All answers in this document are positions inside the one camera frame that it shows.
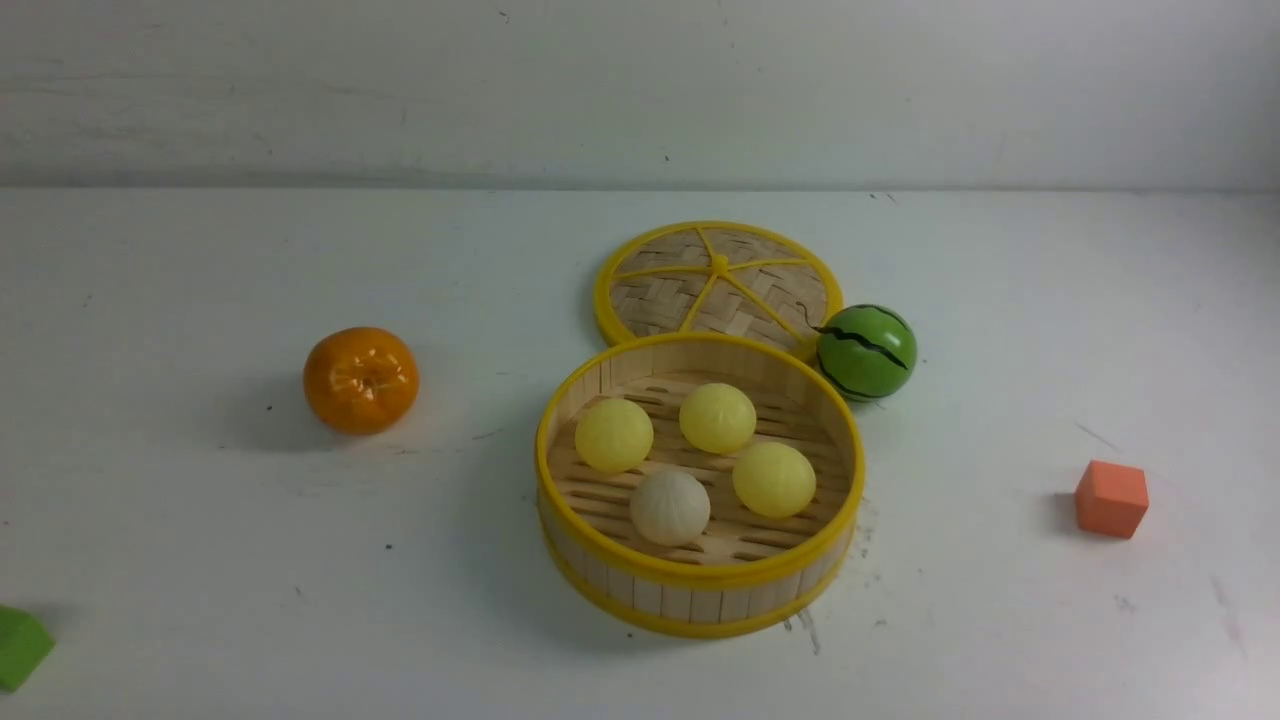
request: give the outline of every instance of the woven bamboo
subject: woven bamboo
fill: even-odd
[[[806,322],[842,306],[840,286],[815,255],[763,228],[681,223],[618,250],[596,278],[595,314],[622,343],[673,332],[717,332],[763,342],[803,360],[817,336]]]
[[[680,404],[704,382],[728,382],[754,402],[755,441],[800,450],[818,489],[800,514],[771,520],[733,495],[732,456],[684,439]],[[637,469],[604,474],[573,450],[581,414],[605,397],[637,402],[654,446]],[[849,407],[810,368],[781,351],[713,333],[662,334],[614,347],[561,386],[539,425],[538,507],[557,565],[589,600],[636,625],[726,637],[772,625],[813,601],[845,557],[861,498],[863,460]],[[630,521],[639,480],[681,469],[707,488],[712,520],[677,548],[640,538]]]

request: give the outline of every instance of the toy food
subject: toy food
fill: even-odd
[[[915,334],[888,307],[845,307],[817,331],[818,369],[849,400],[888,397],[915,369]]]
[[[380,328],[347,328],[311,348],[302,388],[316,418],[347,434],[380,433],[417,398],[413,354]]]
[[[631,496],[631,523],[646,541],[676,547],[707,529],[712,501],[707,488],[681,470],[662,470],[640,480]]]
[[[602,473],[639,468],[653,447],[653,420],[621,397],[602,400],[582,415],[573,433],[582,462]]]
[[[680,405],[680,432],[704,452],[737,452],[755,434],[755,405],[726,383],[707,383]]]
[[[751,512],[790,518],[805,509],[817,489],[813,465],[799,450],[762,442],[742,451],[733,466],[733,492]]]

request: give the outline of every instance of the green block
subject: green block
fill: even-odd
[[[0,689],[17,692],[51,650],[54,638],[40,620],[0,605]]]

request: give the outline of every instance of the green ball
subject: green ball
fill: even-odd
[[[915,369],[915,333],[888,307],[845,307],[818,332],[818,370],[849,400],[888,397]]]

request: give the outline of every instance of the orange foam cube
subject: orange foam cube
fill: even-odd
[[[1092,460],[1075,488],[1075,521],[1082,530],[1132,538],[1147,514],[1147,475],[1128,468]]]

